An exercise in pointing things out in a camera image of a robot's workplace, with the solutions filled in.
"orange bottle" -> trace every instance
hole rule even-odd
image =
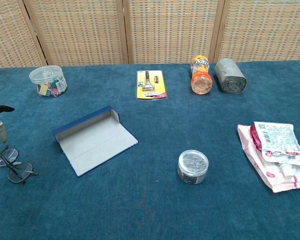
[[[208,93],[213,85],[209,70],[208,58],[203,55],[195,56],[191,61],[191,88],[196,94]]]

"open box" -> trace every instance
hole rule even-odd
[[[53,135],[78,177],[138,143],[111,106],[62,126]]]

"plastic jar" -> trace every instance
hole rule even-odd
[[[209,161],[197,150],[186,150],[179,156],[178,175],[187,184],[201,183],[207,174]]]
[[[213,85],[211,76],[208,74],[209,61],[208,58],[203,55],[195,56],[191,63],[191,88],[199,95],[208,93]]]
[[[61,67],[55,65],[39,67],[29,74],[31,82],[36,84],[40,96],[58,97],[65,93],[67,82]]]

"yellow blister pack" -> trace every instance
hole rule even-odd
[[[144,70],[136,73],[136,98],[157,100],[167,97],[164,76],[161,70]]]

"wicker panel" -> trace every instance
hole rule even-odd
[[[38,52],[39,45],[35,45],[36,40],[18,2],[0,0],[0,68],[46,65],[42,52]]]
[[[299,60],[300,0],[231,0],[218,59]]]
[[[123,2],[130,63],[189,63],[209,54],[218,0]]]
[[[48,64],[124,62],[115,0],[25,0],[25,4]]]

